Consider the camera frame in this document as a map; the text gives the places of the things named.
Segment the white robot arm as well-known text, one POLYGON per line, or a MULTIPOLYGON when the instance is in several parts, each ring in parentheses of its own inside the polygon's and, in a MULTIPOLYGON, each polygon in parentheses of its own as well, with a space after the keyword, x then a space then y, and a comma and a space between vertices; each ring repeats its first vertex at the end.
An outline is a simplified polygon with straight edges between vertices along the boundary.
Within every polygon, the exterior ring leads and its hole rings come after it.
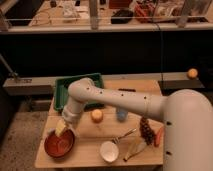
POLYGON ((89 101, 162 122, 164 171, 213 171, 213 105, 203 94, 190 89, 169 96, 101 89, 83 78, 68 87, 63 119, 76 126, 89 101))

